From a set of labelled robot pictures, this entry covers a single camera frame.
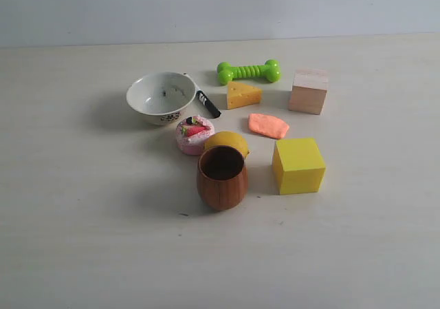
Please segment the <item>black marker pen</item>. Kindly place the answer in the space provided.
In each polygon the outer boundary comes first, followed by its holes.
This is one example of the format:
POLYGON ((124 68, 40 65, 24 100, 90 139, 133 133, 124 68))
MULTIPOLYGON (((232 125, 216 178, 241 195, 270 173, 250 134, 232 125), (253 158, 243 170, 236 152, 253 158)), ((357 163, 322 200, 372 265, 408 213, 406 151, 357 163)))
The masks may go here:
POLYGON ((177 73, 177 75, 181 77, 180 81, 184 84, 181 94, 187 100, 181 110, 185 111, 194 100, 198 100, 213 118, 219 118, 221 115, 219 108, 200 89, 198 84, 187 73, 177 73))

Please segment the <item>yellow cube block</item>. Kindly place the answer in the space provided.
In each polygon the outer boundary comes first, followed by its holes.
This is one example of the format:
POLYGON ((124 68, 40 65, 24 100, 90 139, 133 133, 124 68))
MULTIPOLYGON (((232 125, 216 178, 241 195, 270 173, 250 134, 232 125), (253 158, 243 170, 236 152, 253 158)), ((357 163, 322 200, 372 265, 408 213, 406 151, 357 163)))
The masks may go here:
POLYGON ((280 139, 274 145, 272 170, 280 195, 315 193, 326 164, 313 138, 280 139))

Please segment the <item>white ceramic bowl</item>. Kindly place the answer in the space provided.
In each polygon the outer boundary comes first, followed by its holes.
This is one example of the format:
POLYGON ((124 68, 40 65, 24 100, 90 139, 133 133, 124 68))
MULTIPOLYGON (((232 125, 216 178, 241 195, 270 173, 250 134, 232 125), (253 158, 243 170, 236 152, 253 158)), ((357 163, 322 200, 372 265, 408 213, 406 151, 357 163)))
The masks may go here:
POLYGON ((126 91, 128 105, 152 125, 168 125, 182 118, 198 86, 187 74, 147 74, 126 91))

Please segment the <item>pink toy strawberry cake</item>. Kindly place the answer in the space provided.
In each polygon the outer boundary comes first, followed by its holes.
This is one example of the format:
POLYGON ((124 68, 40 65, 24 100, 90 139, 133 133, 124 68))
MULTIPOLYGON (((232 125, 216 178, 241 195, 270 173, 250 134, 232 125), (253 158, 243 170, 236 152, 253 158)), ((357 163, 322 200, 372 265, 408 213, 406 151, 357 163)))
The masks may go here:
POLYGON ((204 143, 215 133, 214 125, 201 116, 191 116, 176 127, 175 138, 179 149, 187 155, 199 156, 204 143))

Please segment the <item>brown wooden cup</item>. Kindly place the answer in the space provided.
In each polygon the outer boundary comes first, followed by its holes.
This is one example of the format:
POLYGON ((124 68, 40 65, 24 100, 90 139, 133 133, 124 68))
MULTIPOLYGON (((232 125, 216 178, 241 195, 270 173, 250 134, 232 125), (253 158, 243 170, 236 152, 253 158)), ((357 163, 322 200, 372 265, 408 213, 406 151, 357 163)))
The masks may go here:
POLYGON ((216 211, 236 207, 248 192, 245 158, 230 146, 207 149, 197 163, 197 190, 203 202, 216 211))

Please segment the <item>yellow toy lemon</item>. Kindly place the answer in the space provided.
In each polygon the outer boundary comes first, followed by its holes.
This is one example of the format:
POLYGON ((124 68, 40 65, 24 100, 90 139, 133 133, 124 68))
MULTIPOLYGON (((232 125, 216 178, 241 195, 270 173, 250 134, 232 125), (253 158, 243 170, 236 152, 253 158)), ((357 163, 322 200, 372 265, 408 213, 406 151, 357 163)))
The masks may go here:
POLYGON ((220 131, 211 135, 204 143, 204 150, 216 146, 228 146, 233 147, 246 158, 249 154, 248 142, 246 139, 232 131, 220 131))

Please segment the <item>green toy dog bone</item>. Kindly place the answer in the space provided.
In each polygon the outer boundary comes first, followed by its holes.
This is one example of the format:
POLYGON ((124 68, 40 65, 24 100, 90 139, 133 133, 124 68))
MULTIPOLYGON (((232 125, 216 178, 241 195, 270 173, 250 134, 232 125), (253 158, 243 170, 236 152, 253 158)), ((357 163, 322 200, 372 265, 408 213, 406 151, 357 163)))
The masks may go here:
POLYGON ((243 78, 265 78, 270 83, 279 81, 281 69, 277 60, 269 59, 263 65, 232 66, 222 62, 217 66, 217 80, 222 85, 243 78))

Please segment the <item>natural wooden cube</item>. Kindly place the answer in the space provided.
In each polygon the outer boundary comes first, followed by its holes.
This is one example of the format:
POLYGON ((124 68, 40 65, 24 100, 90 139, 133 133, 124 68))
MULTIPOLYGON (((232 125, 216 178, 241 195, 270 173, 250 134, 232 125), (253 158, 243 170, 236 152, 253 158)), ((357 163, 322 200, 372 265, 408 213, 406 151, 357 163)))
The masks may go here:
POLYGON ((316 69, 296 70, 288 109, 320 115, 328 88, 329 75, 327 71, 316 69))

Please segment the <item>orange toy piece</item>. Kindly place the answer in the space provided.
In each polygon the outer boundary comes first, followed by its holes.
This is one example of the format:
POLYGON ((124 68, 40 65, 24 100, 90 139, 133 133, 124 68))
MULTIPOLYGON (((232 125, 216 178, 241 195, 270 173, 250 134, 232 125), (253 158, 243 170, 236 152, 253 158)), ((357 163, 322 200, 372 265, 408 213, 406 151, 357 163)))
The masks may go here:
POLYGON ((289 130, 289 125, 280 118, 266 114, 252 113, 248 117, 251 131, 274 139, 282 139, 289 130))

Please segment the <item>yellow toy cheese wedge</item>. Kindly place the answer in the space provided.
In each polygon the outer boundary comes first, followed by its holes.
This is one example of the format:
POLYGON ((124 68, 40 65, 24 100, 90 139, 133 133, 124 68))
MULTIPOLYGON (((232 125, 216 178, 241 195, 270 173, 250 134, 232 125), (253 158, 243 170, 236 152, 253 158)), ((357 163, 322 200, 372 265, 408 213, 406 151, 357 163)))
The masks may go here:
POLYGON ((262 89, 258 87, 235 81, 228 83, 228 92, 226 95, 228 109, 258 104, 261 101, 261 97, 262 89))

